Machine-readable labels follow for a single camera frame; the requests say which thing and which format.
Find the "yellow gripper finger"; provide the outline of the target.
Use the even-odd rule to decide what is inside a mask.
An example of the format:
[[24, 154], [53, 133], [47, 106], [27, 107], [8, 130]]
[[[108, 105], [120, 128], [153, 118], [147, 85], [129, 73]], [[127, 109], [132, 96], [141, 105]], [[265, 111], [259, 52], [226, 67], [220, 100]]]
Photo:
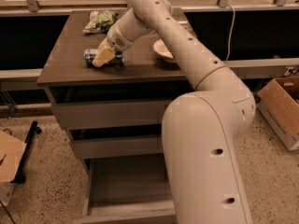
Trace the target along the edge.
[[95, 55], [93, 65], [101, 67], [115, 58], [115, 49], [112, 47], [103, 47]]

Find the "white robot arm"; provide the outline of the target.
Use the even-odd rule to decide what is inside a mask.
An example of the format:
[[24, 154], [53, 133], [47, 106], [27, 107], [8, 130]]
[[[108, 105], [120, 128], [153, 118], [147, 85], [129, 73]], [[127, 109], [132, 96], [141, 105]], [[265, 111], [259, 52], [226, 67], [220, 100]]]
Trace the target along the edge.
[[162, 142], [178, 224], [253, 224], [233, 141], [256, 105], [243, 81], [171, 15], [166, 0], [131, 0], [109, 29], [93, 65], [110, 62], [156, 31], [193, 91], [165, 110]]

